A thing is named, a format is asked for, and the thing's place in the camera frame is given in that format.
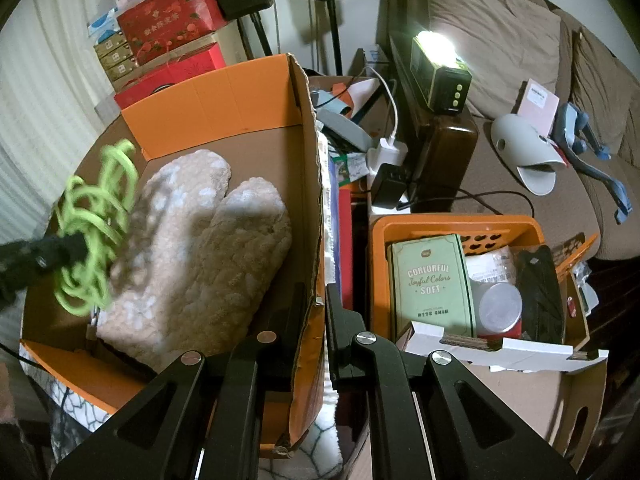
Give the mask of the person hand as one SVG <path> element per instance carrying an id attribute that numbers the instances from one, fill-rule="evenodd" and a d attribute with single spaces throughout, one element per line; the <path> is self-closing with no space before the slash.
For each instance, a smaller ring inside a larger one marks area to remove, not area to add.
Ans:
<path id="1" fill-rule="evenodd" d="M 0 422 L 15 424 L 15 403 L 10 389 L 10 376 L 6 364 L 0 363 Z"/>

